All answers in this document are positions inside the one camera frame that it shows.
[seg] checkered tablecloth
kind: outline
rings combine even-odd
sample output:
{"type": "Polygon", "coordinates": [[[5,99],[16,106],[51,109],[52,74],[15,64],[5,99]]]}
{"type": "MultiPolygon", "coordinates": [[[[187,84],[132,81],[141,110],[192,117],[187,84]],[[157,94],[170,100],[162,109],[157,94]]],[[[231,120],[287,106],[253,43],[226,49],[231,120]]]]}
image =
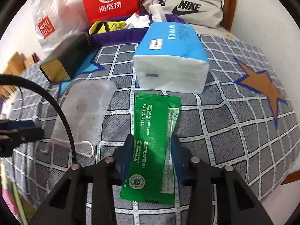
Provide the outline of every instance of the checkered tablecloth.
{"type": "MultiPolygon", "coordinates": [[[[94,159],[77,156],[78,162],[91,165],[110,156],[117,146],[123,145],[127,134],[133,132],[134,96],[137,92],[148,92],[178,96],[181,111],[176,134],[183,146],[193,155],[213,166],[233,165],[260,201],[283,181],[300,151],[300,132],[295,113],[288,98],[287,105],[279,102],[278,128],[267,97],[251,92],[233,83],[245,75],[233,59],[254,71],[267,70],[279,92],[286,92],[259,48],[229,38],[202,36],[202,42],[210,61],[210,70],[201,95],[141,89],[134,69],[132,56],[136,44],[105,46],[99,50],[95,61],[106,70],[81,74],[73,84],[81,80],[113,80],[117,90],[105,116],[94,159]]],[[[50,85],[34,65],[22,73],[57,97],[58,85],[50,85]]],[[[24,102],[20,116],[21,97],[10,114],[10,119],[33,119],[45,130],[45,140],[21,145],[14,150],[13,161],[5,159],[8,176],[13,179],[15,171],[17,186],[26,199],[37,207],[47,193],[71,165],[69,149],[51,145],[48,154],[40,152],[46,148],[56,120],[53,107],[39,95],[22,89],[24,102]]],[[[68,96],[58,99],[61,105],[68,96]]],[[[175,182],[175,204],[154,205],[129,202],[119,199],[120,187],[114,186],[115,211],[119,224],[167,224],[186,223],[190,187],[178,186],[175,182]]],[[[91,219],[91,192],[87,198],[87,224],[91,219]]],[[[217,222],[216,190],[212,186],[212,224],[217,222]]]]}

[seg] tissue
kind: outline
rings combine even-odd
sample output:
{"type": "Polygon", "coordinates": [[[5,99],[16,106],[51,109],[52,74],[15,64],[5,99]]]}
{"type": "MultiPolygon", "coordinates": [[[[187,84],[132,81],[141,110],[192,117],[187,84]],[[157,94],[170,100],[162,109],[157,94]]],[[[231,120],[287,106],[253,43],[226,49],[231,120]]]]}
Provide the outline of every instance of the tissue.
{"type": "Polygon", "coordinates": [[[143,89],[201,94],[209,61],[190,25],[154,22],[133,56],[143,89]]]}

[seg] beige bag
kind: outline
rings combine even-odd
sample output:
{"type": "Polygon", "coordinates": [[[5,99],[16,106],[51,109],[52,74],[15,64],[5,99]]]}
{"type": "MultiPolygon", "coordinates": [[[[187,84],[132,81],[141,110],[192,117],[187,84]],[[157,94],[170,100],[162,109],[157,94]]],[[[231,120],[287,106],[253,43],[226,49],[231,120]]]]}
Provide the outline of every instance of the beige bag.
{"type": "Polygon", "coordinates": [[[161,4],[165,14],[175,14],[186,23],[216,28],[223,19],[221,0],[143,0],[142,5],[149,12],[149,6],[161,4]]]}

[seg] green strip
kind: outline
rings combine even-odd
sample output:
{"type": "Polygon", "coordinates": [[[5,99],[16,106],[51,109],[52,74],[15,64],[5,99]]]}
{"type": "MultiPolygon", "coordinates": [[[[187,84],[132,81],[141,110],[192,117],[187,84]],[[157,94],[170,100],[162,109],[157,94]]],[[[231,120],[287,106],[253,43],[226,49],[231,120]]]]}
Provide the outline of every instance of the green strip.
{"type": "Polygon", "coordinates": [[[170,137],[180,98],[138,93],[134,106],[133,158],[120,198],[144,203],[174,203],[170,137]]]}

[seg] orange star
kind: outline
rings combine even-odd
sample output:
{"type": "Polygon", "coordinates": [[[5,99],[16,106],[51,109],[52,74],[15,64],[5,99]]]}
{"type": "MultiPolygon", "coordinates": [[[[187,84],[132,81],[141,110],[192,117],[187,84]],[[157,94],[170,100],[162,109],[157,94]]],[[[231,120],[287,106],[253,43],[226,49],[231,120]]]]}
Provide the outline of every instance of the orange star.
{"type": "Polygon", "coordinates": [[[286,103],[284,96],[279,94],[277,88],[273,85],[266,71],[255,72],[251,68],[247,67],[244,63],[234,58],[241,68],[247,73],[247,75],[235,80],[237,85],[244,86],[251,91],[267,96],[270,108],[272,110],[275,126],[277,128],[277,114],[278,114],[278,101],[286,103]]]}

